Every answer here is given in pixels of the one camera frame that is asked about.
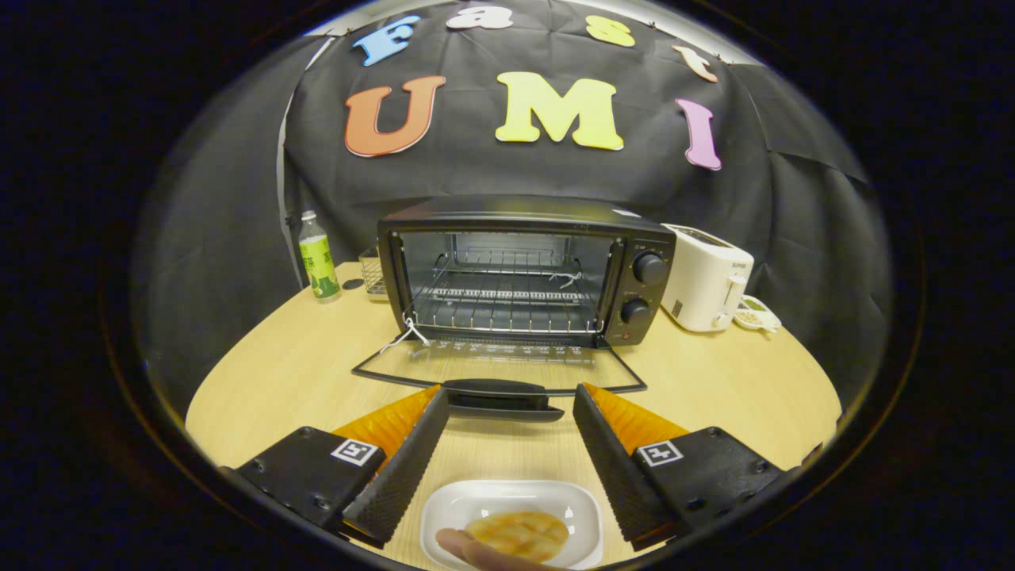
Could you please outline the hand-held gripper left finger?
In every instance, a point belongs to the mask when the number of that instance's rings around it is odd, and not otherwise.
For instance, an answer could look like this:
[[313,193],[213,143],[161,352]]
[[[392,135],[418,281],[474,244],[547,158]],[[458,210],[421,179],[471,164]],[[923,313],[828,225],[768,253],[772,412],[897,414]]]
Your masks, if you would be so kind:
[[449,392],[435,385],[334,431],[298,427],[222,473],[312,527],[381,548],[416,494],[449,416]]

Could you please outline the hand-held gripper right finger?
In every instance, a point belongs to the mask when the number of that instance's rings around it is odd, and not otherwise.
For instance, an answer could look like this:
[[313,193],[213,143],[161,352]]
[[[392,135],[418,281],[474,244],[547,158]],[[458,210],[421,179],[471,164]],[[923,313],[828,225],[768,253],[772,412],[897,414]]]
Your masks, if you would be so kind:
[[732,518],[784,478],[721,427],[690,431],[605,388],[577,387],[573,415],[621,536],[635,550]]

